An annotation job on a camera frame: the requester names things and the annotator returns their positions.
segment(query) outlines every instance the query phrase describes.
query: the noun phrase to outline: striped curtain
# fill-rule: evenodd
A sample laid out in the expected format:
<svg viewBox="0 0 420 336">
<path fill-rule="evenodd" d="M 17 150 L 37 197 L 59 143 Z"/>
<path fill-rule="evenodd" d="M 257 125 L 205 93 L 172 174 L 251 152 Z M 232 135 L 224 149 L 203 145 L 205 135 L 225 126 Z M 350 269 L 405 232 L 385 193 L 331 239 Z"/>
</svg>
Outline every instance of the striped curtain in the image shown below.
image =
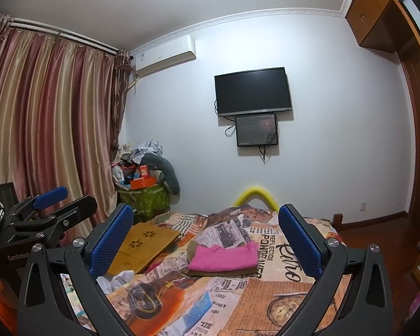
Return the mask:
<svg viewBox="0 0 420 336">
<path fill-rule="evenodd" d="M 118 135 L 123 123 L 126 97 L 128 96 L 129 77 L 132 73 L 131 58 L 129 52 L 120 50 L 115 57 L 114 92 L 111 101 L 111 152 L 110 160 L 114 160 L 118 151 Z"/>
<path fill-rule="evenodd" d="M 84 195 L 98 203 L 64 243 L 115 208 L 114 65 L 102 51 L 32 31 L 8 29 L 0 45 L 0 183 L 14 182 L 19 200 L 63 185 L 69 196 L 57 207 Z"/>
</svg>

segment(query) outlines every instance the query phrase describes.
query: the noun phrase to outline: wall-mounted tv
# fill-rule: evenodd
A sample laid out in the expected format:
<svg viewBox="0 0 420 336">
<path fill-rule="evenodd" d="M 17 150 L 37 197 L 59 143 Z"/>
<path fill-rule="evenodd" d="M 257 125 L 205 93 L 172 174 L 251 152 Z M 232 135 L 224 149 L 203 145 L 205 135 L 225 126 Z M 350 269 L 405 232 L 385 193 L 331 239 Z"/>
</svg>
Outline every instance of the wall-mounted tv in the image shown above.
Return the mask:
<svg viewBox="0 0 420 336">
<path fill-rule="evenodd" d="M 214 85 L 218 116 L 292 109 L 283 67 L 215 76 Z"/>
<path fill-rule="evenodd" d="M 237 116 L 235 127 L 237 146 L 271 146 L 279 143 L 275 114 Z"/>
</svg>

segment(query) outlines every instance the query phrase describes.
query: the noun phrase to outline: bedspread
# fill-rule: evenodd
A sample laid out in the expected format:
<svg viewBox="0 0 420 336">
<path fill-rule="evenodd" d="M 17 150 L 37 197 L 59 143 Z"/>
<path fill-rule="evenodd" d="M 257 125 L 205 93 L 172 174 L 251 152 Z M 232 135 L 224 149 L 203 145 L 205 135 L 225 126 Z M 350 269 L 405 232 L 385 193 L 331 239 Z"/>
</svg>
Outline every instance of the bedspread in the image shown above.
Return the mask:
<svg viewBox="0 0 420 336">
<path fill-rule="evenodd" d="M 329 222 L 312 218 L 306 221 L 326 238 L 342 241 Z M 178 241 L 160 254 L 144 274 L 135 275 L 108 295 L 137 336 L 272 336 L 314 283 L 301 270 L 278 226 L 276 212 L 243 205 L 209 216 L 168 212 L 150 223 L 180 231 Z M 191 239 L 225 248 L 253 240 L 260 247 L 258 270 L 236 278 L 190 277 L 187 245 Z M 318 329 L 333 320 L 348 282 L 349 276 L 344 276 Z M 80 322 L 93 329 L 79 302 L 74 309 Z"/>
</svg>

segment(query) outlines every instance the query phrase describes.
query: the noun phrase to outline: blue gripper pad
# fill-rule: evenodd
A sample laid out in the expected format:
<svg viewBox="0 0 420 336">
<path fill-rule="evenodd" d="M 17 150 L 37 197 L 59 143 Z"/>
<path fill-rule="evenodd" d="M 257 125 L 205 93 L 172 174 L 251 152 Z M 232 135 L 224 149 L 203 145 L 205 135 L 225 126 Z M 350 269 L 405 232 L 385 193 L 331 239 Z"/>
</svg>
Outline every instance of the blue gripper pad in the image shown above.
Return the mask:
<svg viewBox="0 0 420 336">
<path fill-rule="evenodd" d="M 50 192 L 41 194 L 36 198 L 32 207 L 35 210 L 45 210 L 46 208 L 53 206 L 55 203 L 58 203 L 68 196 L 68 190 L 65 187 L 57 187 L 52 189 Z"/>
<path fill-rule="evenodd" d="M 322 255 L 286 205 L 280 207 L 279 226 L 305 274 L 319 279 L 323 272 Z"/>
<path fill-rule="evenodd" d="M 97 278 L 108 272 L 124 238 L 131 229 L 133 220 L 131 206 L 125 205 L 90 252 L 88 272 L 92 277 Z"/>
</svg>

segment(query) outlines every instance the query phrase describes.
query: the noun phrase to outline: metal screw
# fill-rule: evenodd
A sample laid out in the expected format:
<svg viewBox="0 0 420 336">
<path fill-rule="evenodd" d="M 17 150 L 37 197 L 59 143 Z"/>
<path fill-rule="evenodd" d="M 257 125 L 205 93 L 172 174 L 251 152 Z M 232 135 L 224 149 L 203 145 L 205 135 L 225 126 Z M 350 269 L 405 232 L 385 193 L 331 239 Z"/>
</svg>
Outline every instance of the metal screw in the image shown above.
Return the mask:
<svg viewBox="0 0 420 336">
<path fill-rule="evenodd" d="M 73 246 L 75 248 L 80 248 L 84 245 L 84 239 L 81 237 L 77 237 L 75 240 L 73 240 Z"/>
<path fill-rule="evenodd" d="M 339 240 L 335 239 L 334 237 L 330 237 L 327 240 L 327 243 L 329 246 L 331 246 L 332 248 L 337 248 L 339 246 Z"/>
<path fill-rule="evenodd" d="M 379 251 L 379 246 L 376 244 L 371 244 L 370 250 L 372 250 L 374 253 L 377 253 Z"/>
<path fill-rule="evenodd" d="M 36 253 L 37 251 L 39 251 L 40 249 L 42 249 L 42 244 L 34 244 L 32 246 L 32 250 Z"/>
</svg>

